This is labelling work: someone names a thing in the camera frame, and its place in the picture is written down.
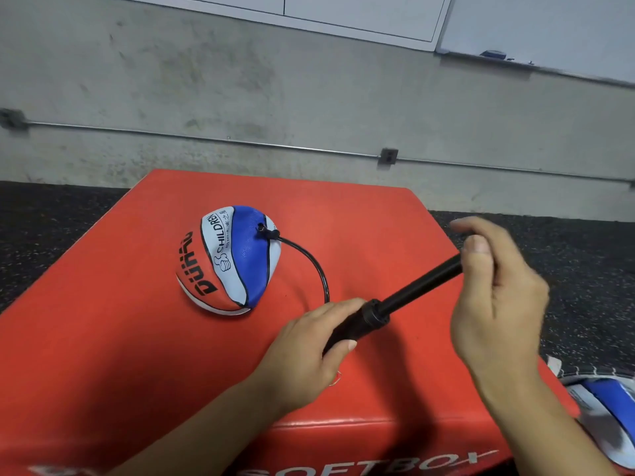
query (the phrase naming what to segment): left hand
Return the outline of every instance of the left hand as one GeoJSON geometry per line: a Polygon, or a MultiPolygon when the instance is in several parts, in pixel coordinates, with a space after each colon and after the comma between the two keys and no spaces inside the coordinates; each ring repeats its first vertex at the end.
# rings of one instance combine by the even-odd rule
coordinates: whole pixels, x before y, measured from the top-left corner
{"type": "Polygon", "coordinates": [[[290,321],[249,377],[274,398],[283,416],[313,402],[333,381],[342,360],[357,345],[344,340],[322,358],[333,329],[359,309],[363,299],[328,304],[290,321]]]}

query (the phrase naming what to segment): forearm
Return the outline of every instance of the forearm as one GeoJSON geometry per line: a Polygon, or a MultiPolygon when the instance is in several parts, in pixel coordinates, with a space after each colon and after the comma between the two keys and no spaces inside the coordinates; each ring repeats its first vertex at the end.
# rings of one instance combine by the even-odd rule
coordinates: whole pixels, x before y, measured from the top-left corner
{"type": "Polygon", "coordinates": [[[220,475],[279,416],[248,378],[108,476],[220,475]]]}
{"type": "Polygon", "coordinates": [[[521,476],[614,476],[608,459],[539,377],[505,388],[480,387],[521,476]]]}

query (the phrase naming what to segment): right hand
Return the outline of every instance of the right hand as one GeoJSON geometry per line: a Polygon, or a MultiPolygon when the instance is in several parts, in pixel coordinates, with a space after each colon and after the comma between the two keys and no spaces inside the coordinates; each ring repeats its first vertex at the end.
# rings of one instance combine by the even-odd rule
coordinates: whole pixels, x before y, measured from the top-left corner
{"type": "Polygon", "coordinates": [[[452,344],[479,390],[539,380],[540,329],[549,286],[509,233],[479,217],[450,223],[473,231],[461,252],[463,290],[452,315],[452,344]]]}

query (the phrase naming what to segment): hand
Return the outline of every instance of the hand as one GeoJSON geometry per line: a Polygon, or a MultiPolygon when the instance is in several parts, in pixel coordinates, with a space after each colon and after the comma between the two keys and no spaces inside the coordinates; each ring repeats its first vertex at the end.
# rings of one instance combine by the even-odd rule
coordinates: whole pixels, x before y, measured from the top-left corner
{"type": "Polygon", "coordinates": [[[477,234],[465,240],[461,253],[464,283],[451,323],[456,353],[480,390],[536,381],[549,286],[502,227],[478,217],[450,227],[477,234]]]}
{"type": "Polygon", "coordinates": [[[280,416],[313,402],[335,379],[357,342],[339,341],[324,358],[322,351],[333,329],[363,303],[363,299],[329,302],[282,328],[249,377],[279,405],[280,416]]]}

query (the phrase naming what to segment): fingernail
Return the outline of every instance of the fingernail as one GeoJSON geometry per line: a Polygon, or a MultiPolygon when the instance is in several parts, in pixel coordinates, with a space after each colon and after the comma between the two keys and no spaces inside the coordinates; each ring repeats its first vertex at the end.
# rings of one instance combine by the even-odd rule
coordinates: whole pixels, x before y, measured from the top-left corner
{"type": "Polygon", "coordinates": [[[472,239],[471,247],[469,248],[471,252],[475,252],[478,254],[489,254],[489,244],[487,239],[482,235],[473,235],[470,237],[472,239]]]}

